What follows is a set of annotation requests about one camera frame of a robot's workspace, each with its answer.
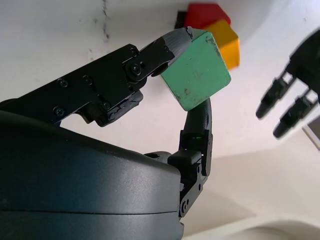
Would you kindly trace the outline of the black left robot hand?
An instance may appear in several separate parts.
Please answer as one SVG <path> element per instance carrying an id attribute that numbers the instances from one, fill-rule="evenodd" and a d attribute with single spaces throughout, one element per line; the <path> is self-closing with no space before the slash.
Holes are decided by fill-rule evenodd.
<path id="1" fill-rule="evenodd" d="M 262 119 L 275 104 L 285 96 L 293 83 L 299 80 L 307 85 L 303 95 L 297 97 L 282 115 L 273 136 L 283 137 L 304 119 L 320 103 L 320 30 L 313 31 L 290 55 L 289 62 L 279 77 L 275 78 L 265 92 L 256 110 L 256 117 Z"/>

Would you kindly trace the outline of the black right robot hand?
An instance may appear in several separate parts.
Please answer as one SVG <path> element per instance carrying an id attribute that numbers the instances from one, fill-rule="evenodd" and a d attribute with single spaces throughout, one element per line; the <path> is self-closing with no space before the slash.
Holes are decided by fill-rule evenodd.
<path id="1" fill-rule="evenodd" d="M 0 104 L 1 239 L 182 239 L 181 218 L 211 171 L 209 99 L 187 113 L 174 154 L 140 154 L 60 124 L 72 114 L 115 122 L 200 34 L 183 27 L 141 50 L 125 45 Z"/>

